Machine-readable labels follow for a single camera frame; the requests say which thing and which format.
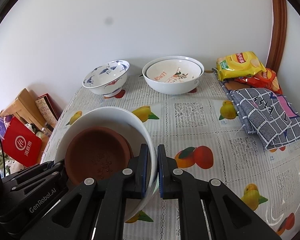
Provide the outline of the red chips bag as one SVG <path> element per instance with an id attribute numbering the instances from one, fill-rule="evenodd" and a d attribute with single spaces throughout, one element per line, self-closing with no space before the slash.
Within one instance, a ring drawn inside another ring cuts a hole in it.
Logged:
<path id="1" fill-rule="evenodd" d="M 266 88 L 276 94 L 282 94 L 276 72 L 269 68 L 266 68 L 265 72 L 258 72 L 251 77 L 235 78 L 235 81 L 255 88 Z"/>

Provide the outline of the brown patterned book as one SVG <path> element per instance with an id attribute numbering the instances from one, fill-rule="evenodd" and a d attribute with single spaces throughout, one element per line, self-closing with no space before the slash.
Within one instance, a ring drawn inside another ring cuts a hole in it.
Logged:
<path id="1" fill-rule="evenodd" d="M 51 96 L 47 93 L 43 94 L 36 98 L 35 103 L 45 121 L 54 128 L 61 114 Z"/>

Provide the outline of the brown wooden door frame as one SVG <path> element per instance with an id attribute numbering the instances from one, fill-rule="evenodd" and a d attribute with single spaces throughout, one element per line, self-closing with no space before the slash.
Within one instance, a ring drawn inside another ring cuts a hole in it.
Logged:
<path id="1" fill-rule="evenodd" d="M 278 73 L 287 35 L 287 2 L 271 0 L 273 10 L 273 26 L 266 67 Z"/>

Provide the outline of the red paper bag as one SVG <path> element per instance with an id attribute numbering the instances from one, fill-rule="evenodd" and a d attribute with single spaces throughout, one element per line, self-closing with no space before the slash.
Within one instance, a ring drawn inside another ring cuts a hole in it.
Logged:
<path id="1" fill-rule="evenodd" d="M 4 135 L 2 146 L 8 156 L 26 167 L 31 167 L 37 163 L 42 140 L 13 117 Z"/>

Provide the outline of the yellow chips bag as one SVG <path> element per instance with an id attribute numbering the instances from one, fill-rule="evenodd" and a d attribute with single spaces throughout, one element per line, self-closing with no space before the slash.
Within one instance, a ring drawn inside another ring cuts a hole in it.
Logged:
<path id="1" fill-rule="evenodd" d="M 218 80 L 251 77 L 266 68 L 253 51 L 235 53 L 217 59 Z"/>

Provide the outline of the brown clay bowl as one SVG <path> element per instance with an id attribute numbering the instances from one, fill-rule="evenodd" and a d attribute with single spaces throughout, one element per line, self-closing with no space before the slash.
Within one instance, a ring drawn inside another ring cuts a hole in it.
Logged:
<path id="1" fill-rule="evenodd" d="M 65 168 L 70 181 L 78 185 L 87 178 L 104 180 L 128 166 L 115 131 L 106 127 L 85 129 L 70 142 Z"/>
<path id="2" fill-rule="evenodd" d="M 133 150 L 130 146 L 130 143 L 120 133 L 115 132 L 115 135 L 116 135 L 116 139 L 118 140 L 118 142 L 120 143 L 123 149 L 124 160 L 129 161 L 132 157 L 134 157 Z"/>

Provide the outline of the lemon print inner bowl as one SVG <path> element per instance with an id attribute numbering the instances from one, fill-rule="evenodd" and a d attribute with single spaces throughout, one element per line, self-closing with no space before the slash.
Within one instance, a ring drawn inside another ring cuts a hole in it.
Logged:
<path id="1" fill-rule="evenodd" d="M 156 82 L 178 83 L 196 79 L 202 73 L 201 67 L 189 60 L 162 60 L 149 66 L 146 76 Z"/>

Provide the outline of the grey checked folded cloth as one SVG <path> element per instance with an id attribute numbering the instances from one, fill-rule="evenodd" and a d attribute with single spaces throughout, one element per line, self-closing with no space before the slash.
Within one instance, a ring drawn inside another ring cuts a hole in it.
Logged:
<path id="1" fill-rule="evenodd" d="M 247 134 L 258 135 L 266 150 L 300 140 L 300 115 L 284 95 L 266 88 L 220 81 Z"/>

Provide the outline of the fruit print tablecloth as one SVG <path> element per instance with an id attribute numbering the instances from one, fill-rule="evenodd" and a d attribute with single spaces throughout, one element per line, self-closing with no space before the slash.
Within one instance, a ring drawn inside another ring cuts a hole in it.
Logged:
<path id="1" fill-rule="evenodd" d="M 300 231 L 300 140 L 278 150 L 266 151 L 256 135 L 247 135 L 238 119 L 220 120 L 220 108 L 227 99 L 216 77 L 204 74 L 195 93 L 170 96 L 152 90 L 142 76 L 131 76 L 121 98 L 106 99 L 80 88 L 53 131 L 43 153 L 43 161 L 53 160 L 68 130 L 70 118 L 104 106 L 134 111 L 149 108 L 155 119 L 145 121 L 154 145 L 164 144 L 173 157 L 188 147 L 208 147 L 213 166 L 187 169 L 196 178 L 218 178 L 239 197 L 249 184 L 266 198 L 256 213 L 282 239 L 292 239 Z"/>

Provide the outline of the blue white patterned bowl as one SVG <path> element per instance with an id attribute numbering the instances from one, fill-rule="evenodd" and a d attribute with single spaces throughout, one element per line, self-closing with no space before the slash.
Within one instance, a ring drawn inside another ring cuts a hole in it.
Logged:
<path id="1" fill-rule="evenodd" d="M 86 75 L 82 86 L 92 93 L 111 98 L 121 92 L 127 81 L 130 64 L 115 60 L 94 68 Z"/>

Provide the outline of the large white ceramic bowl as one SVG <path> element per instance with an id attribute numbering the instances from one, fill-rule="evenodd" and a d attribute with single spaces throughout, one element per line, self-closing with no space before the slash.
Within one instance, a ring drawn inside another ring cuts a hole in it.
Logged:
<path id="1" fill-rule="evenodd" d="M 186 56 L 166 56 L 147 63 L 142 74 L 153 90 L 167 95 L 188 93 L 204 74 L 201 62 Z"/>

